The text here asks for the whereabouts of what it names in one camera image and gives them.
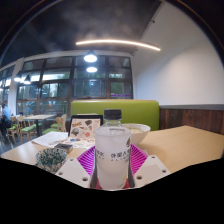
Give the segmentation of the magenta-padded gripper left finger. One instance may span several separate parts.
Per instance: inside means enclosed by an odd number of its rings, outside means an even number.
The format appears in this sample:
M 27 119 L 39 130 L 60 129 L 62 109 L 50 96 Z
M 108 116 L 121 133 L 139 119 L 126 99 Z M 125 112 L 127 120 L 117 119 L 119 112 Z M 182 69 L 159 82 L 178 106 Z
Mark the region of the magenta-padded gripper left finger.
M 56 175 L 81 187 L 95 188 L 97 185 L 95 147 L 86 150 L 77 158 L 68 159 Z

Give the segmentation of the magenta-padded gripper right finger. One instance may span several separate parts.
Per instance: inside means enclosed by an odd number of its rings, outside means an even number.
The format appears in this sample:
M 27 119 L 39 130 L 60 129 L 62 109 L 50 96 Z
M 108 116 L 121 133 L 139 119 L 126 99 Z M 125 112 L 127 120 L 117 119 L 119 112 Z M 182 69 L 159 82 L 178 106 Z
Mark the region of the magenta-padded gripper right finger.
M 170 171 L 156 155 L 148 155 L 131 145 L 128 170 L 130 188 L 140 188 L 170 174 Z

